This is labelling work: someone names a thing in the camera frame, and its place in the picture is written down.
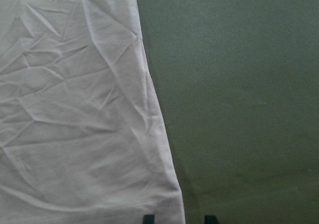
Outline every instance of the wrinkled fabric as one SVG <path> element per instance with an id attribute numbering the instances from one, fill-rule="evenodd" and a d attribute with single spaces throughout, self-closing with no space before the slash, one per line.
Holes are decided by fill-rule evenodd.
<path id="1" fill-rule="evenodd" d="M 183 224 L 136 0 L 0 15 L 0 224 Z"/>

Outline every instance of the table surface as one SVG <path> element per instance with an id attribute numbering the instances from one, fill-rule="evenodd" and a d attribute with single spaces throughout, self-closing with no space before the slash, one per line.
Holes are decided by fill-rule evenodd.
<path id="1" fill-rule="evenodd" d="M 317 224 L 319 0 L 138 0 L 188 224 Z"/>

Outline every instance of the dark green background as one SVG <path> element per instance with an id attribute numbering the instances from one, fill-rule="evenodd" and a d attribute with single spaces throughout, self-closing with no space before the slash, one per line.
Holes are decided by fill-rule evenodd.
<path id="1" fill-rule="evenodd" d="M 186 221 L 319 223 L 319 0 L 138 0 Z"/>

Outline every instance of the cloth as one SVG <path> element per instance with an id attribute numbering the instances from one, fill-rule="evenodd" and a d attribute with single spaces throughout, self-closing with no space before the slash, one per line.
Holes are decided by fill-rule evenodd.
<path id="1" fill-rule="evenodd" d="M 0 224 L 183 224 L 136 0 L 0 15 Z"/>

